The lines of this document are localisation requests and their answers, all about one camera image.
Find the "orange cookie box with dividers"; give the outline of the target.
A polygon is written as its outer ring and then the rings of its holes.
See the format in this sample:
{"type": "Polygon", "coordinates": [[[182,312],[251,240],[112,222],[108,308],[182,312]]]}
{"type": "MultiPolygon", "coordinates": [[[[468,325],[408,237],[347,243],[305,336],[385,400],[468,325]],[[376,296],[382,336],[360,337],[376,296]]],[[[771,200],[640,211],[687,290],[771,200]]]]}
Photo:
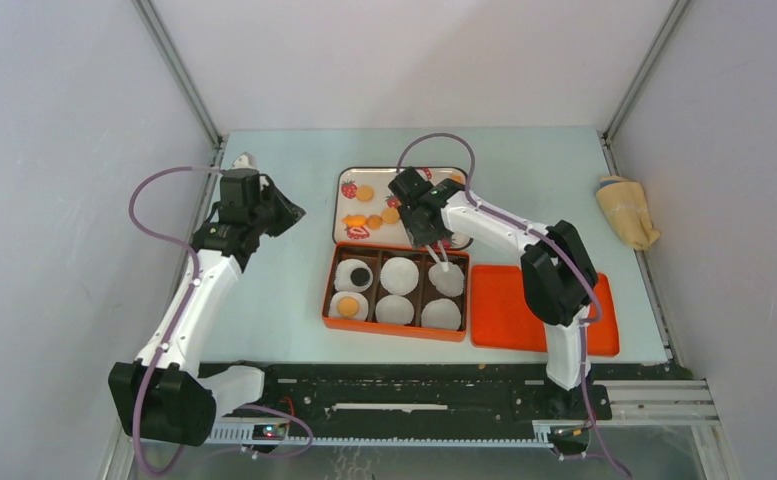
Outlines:
{"type": "Polygon", "coordinates": [[[410,248],[339,243],[322,313],[337,330],[460,342],[469,322],[471,258],[410,248]]]}

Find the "strawberry print serving tray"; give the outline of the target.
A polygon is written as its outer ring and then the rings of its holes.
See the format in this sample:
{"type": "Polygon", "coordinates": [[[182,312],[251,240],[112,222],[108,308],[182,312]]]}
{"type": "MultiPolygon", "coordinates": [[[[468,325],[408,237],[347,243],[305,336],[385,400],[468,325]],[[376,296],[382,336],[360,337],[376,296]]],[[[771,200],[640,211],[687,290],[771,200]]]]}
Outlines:
{"type": "Polygon", "coordinates": [[[399,200],[390,192],[388,183],[396,176],[394,167],[353,167],[344,170],[338,180],[338,192],[334,217],[333,240],[368,245],[393,245],[409,247],[411,244],[401,221],[395,224],[383,224],[378,230],[365,227],[346,227],[341,220],[347,215],[381,215],[389,207],[400,206],[399,200]],[[355,198],[361,185],[369,185],[374,198],[367,203],[355,198]]]}

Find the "black sandwich cookie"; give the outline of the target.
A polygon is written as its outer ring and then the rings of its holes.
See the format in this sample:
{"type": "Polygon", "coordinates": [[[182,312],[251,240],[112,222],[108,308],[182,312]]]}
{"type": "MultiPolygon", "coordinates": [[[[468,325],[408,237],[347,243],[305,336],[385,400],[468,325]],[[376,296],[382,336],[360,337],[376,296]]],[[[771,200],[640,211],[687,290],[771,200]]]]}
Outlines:
{"type": "Polygon", "coordinates": [[[356,288],[367,289],[372,283],[372,273],[368,268],[358,267],[350,273],[350,282],[356,288]]]}

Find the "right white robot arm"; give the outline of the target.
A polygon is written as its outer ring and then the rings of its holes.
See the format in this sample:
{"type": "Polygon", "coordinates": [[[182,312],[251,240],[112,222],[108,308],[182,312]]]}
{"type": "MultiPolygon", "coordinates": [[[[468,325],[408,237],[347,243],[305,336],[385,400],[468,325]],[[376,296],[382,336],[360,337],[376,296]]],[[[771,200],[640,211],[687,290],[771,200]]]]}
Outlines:
{"type": "Polygon", "coordinates": [[[453,179],[437,184],[416,169],[397,173],[388,188],[399,202],[400,220],[415,248],[431,247],[453,234],[469,237],[517,260],[524,301],[544,325],[553,383],[545,392],[549,411],[570,418],[586,403],[580,386],[590,370],[587,327],[602,315],[595,292],[597,272],[576,228],[521,219],[484,202],[453,179]]]}

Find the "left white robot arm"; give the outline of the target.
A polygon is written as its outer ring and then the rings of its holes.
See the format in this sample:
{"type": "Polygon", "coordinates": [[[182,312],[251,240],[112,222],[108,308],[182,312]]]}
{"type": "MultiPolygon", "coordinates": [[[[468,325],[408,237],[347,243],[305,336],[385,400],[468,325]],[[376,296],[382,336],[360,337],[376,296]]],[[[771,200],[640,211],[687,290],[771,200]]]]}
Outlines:
{"type": "Polygon", "coordinates": [[[130,436],[200,446],[218,419],[241,406],[261,417],[279,406],[279,388],[256,367],[230,366],[206,378],[199,367],[220,307],[261,238],[280,236],[305,212],[254,168],[219,175],[220,198],[211,215],[190,241],[172,241],[186,250],[189,264],[162,321],[135,360],[116,363],[109,374],[122,428],[130,436]]]}

